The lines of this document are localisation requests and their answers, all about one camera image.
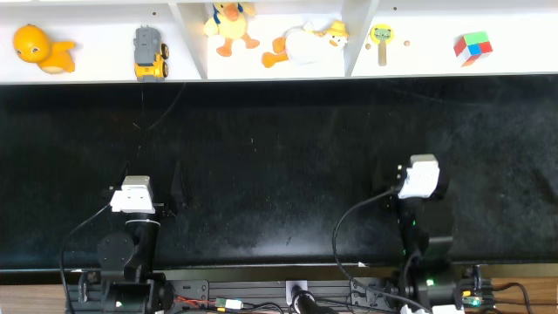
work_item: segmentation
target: blue cube face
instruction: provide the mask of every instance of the blue cube face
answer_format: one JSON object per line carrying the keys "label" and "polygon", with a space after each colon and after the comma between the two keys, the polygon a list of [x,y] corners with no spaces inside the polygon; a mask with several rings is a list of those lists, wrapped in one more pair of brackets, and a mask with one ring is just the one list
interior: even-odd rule
{"label": "blue cube face", "polygon": [[469,48],[469,52],[471,52],[471,56],[477,56],[477,55],[480,55],[482,53],[482,51],[480,51],[480,45],[479,44],[471,44],[471,45],[468,45],[467,48]]}

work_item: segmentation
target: rubik's cube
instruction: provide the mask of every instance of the rubik's cube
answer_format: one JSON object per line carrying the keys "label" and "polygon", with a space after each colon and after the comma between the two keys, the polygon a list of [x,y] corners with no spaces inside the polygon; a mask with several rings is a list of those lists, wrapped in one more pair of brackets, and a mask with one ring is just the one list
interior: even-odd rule
{"label": "rubik's cube", "polygon": [[492,52],[492,46],[485,31],[461,36],[453,49],[461,66],[472,65],[476,59],[487,57]]}

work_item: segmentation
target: orange beak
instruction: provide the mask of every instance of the orange beak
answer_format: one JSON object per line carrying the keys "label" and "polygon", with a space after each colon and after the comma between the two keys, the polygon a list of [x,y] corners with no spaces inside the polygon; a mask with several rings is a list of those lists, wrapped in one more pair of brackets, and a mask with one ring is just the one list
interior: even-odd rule
{"label": "orange beak", "polygon": [[238,5],[235,3],[229,4],[225,7],[225,17],[227,17],[231,21],[236,21],[238,19],[238,15],[240,12],[238,11]]}

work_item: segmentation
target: black tabletop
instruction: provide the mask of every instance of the black tabletop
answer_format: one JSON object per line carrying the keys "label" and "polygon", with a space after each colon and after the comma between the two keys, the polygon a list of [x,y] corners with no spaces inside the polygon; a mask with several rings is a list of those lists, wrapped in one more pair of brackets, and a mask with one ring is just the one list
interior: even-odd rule
{"label": "black tabletop", "polygon": [[[183,167],[188,208],[162,222],[158,269],[332,263],[340,215],[371,196],[378,171],[422,153],[451,178],[454,261],[556,261],[557,82],[0,87],[0,269],[56,268],[62,238],[105,204],[127,161],[159,189]],[[107,212],[87,225],[67,265],[94,267],[121,224]],[[346,220],[337,246],[347,262],[403,257],[394,213],[374,206]]]}

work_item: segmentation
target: stuffed animal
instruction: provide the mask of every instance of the stuffed animal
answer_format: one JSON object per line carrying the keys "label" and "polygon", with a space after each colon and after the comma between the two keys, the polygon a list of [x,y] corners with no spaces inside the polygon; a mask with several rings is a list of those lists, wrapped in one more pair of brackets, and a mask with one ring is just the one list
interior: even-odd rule
{"label": "stuffed animal", "polygon": [[299,65],[324,61],[336,56],[347,44],[349,34],[345,24],[334,21],[327,31],[314,31],[312,23],[297,27],[284,37],[273,41],[273,52],[262,56],[263,66],[270,68],[277,62],[291,61]]}
{"label": "stuffed animal", "polygon": [[71,41],[52,42],[43,30],[31,24],[20,28],[14,35],[17,56],[25,62],[37,64],[49,74],[74,72],[76,65],[68,51],[75,47]]}
{"label": "stuffed animal", "polygon": [[233,52],[233,41],[242,39],[246,43],[246,48],[253,49],[260,45],[260,42],[252,39],[248,33],[248,20],[244,13],[249,17],[255,15],[255,8],[250,3],[213,3],[214,15],[209,18],[203,27],[203,31],[208,36],[217,33],[225,38],[225,44],[217,48],[217,53],[223,57],[230,57]]}

